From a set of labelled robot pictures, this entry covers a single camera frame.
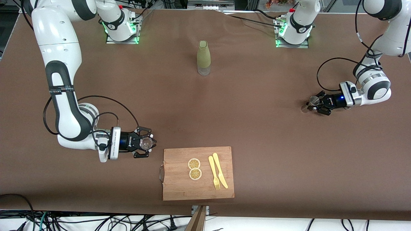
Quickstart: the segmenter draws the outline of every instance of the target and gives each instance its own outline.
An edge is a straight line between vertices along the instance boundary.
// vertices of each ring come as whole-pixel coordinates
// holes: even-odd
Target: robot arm
[[[356,106],[376,104],[391,96],[391,82],[382,70],[379,59],[385,55],[403,55],[411,51],[408,39],[411,23],[411,0],[364,0],[364,10],[380,20],[391,20],[387,30],[371,45],[362,60],[356,65],[353,75],[361,85],[350,81],[339,84],[341,93],[327,95],[320,92],[308,102],[308,109],[330,115],[335,108],[350,109]]]
[[[34,5],[32,0],[26,8],[33,9]],[[96,12],[112,39],[123,41],[136,33],[132,28],[135,13],[120,9],[114,0],[39,0],[29,11],[56,112],[58,142],[67,148],[98,150],[101,162],[117,159],[120,150],[133,152],[135,158],[148,157],[156,142],[150,129],[138,127],[130,133],[121,132],[118,125],[110,130],[98,129],[97,108],[77,103],[74,76],[81,64],[81,51],[71,21],[92,19]]]
[[[312,23],[320,12],[320,0],[299,0],[295,12],[289,12],[285,16],[284,29],[279,36],[290,44],[301,44],[312,29]]]

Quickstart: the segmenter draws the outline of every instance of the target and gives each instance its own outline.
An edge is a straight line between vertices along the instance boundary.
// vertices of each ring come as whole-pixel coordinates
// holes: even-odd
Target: metal mounting plate
[[[141,24],[143,22],[143,16],[140,15],[138,18],[135,19],[136,25],[131,26],[131,28],[135,28],[136,33],[132,35],[129,39],[125,41],[114,41],[107,35],[106,44],[139,44],[140,42],[140,32],[141,32]]]
[[[279,25],[278,21],[273,19],[272,22],[274,25]],[[301,44],[294,45],[289,44],[286,42],[279,34],[280,28],[274,27],[274,34],[275,34],[275,46],[276,47],[285,47],[285,48],[308,48],[308,38],[304,40]]]

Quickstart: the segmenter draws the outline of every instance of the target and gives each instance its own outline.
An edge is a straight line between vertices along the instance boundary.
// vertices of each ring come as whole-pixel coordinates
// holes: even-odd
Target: green bottle
[[[201,40],[199,50],[197,51],[197,71],[200,75],[205,76],[210,73],[211,57],[207,41]]]

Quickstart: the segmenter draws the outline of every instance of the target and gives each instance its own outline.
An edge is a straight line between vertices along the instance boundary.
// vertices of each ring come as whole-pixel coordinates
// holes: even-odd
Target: dried lemon slice
[[[189,176],[192,180],[198,180],[201,178],[201,170],[199,168],[193,168],[190,170]]]
[[[199,168],[200,167],[200,161],[197,158],[192,158],[191,160],[188,161],[188,167],[190,169]]]

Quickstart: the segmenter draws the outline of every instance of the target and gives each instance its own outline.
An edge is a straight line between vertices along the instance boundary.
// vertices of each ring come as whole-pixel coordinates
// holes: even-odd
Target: fork
[[[214,176],[213,183],[216,190],[220,190],[220,181],[217,178],[217,174],[215,174],[215,166],[214,166],[214,158],[212,156],[208,157],[208,162],[211,166],[211,171]]]

